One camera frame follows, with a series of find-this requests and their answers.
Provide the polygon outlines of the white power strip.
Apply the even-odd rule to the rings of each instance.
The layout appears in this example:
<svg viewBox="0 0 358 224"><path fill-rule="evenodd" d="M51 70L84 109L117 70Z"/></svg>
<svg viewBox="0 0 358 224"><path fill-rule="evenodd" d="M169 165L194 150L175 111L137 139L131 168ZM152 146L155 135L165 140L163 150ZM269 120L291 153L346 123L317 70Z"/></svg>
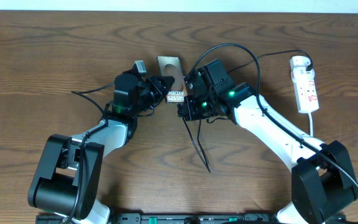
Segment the white power strip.
<svg viewBox="0 0 358 224"><path fill-rule="evenodd" d="M318 110L319 103L314 82L314 70L306 71L306 67L295 67L291 71L291 79L298 112L307 114Z"/></svg>

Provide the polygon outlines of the Galaxy smartphone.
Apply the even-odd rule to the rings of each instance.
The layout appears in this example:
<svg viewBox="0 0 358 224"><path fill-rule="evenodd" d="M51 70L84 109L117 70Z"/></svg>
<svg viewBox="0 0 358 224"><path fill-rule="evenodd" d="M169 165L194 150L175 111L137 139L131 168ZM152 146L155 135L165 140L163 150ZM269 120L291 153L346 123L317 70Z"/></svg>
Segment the Galaxy smartphone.
<svg viewBox="0 0 358 224"><path fill-rule="evenodd" d="M188 93L183 78L180 59L178 57L159 55L157 56L157 62L163 77L173 77L175 79L165 98L166 102L168 104L183 103Z"/></svg>

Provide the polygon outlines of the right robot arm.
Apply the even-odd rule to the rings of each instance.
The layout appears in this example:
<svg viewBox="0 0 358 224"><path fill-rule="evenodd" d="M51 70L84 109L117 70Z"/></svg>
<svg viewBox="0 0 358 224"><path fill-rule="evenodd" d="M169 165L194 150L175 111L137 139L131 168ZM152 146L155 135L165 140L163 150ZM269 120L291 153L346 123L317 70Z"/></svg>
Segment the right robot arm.
<svg viewBox="0 0 358 224"><path fill-rule="evenodd" d="M279 210L280 223L325 223L358 199L347 149L325 144L278 114L246 83L236 85L220 60L191 72L193 94L178 107L185 121L225 116L268 146L291 172L291 202Z"/></svg>

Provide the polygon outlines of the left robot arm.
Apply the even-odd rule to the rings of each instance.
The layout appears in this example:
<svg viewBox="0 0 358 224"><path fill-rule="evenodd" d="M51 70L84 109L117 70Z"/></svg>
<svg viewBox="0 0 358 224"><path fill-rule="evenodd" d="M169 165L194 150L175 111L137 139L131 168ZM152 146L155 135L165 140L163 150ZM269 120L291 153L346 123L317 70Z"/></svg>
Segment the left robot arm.
<svg viewBox="0 0 358 224"><path fill-rule="evenodd" d="M31 207L61 216L61 223L109 221L110 208L96 198L103 159L133 137L140 113L153 111L175 81L144 75L133 67L115 78L114 98L95 127L47 139L27 196Z"/></svg>

